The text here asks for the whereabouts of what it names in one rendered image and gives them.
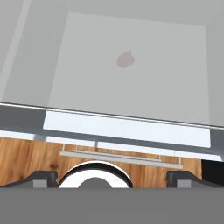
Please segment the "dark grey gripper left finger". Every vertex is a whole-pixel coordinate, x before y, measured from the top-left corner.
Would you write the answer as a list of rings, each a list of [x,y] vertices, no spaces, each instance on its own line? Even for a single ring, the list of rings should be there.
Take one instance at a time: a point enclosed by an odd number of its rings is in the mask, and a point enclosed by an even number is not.
[[[3,188],[51,188],[57,187],[58,173],[56,171],[35,171],[25,179],[4,185]]]

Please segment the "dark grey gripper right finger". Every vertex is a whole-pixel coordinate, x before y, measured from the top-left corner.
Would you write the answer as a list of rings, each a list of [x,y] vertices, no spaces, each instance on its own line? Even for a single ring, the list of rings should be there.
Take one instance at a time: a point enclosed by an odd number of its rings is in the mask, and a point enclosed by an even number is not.
[[[190,171],[168,171],[166,187],[170,188],[219,188],[220,185],[199,179]]]

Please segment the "translucent white fridge drawer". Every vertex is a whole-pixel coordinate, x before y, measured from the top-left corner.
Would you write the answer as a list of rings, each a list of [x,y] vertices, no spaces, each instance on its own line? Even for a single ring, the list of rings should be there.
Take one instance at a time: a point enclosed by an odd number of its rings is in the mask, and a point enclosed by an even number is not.
[[[201,26],[71,13],[44,127],[210,147]],[[116,61],[131,50],[135,62]]]

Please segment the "clear glass fridge shelf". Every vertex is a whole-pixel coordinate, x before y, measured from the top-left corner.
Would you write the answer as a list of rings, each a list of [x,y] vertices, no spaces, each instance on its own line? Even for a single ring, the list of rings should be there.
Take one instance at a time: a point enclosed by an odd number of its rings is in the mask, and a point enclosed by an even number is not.
[[[224,127],[224,0],[0,0],[0,102],[50,108],[71,13],[203,27],[208,125]]]

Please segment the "white and black round thing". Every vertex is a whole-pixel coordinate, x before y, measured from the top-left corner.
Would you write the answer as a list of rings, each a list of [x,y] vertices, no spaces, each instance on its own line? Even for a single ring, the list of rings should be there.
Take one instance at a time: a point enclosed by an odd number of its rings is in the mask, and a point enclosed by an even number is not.
[[[132,188],[129,175],[120,167],[103,161],[76,165],[59,182],[59,188],[109,189]]]

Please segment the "black panel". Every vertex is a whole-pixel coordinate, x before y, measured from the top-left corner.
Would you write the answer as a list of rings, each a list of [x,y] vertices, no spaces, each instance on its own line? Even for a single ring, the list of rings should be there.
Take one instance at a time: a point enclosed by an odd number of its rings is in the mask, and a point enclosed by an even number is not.
[[[224,186],[224,162],[202,160],[202,179]]]

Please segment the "red apple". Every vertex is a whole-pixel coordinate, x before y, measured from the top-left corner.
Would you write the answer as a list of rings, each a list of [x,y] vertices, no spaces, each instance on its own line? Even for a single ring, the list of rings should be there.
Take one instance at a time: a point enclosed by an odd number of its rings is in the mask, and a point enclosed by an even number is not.
[[[135,58],[132,55],[131,50],[128,50],[127,52],[124,52],[122,55],[120,55],[116,61],[116,64],[120,68],[127,68],[130,67],[135,62]]]

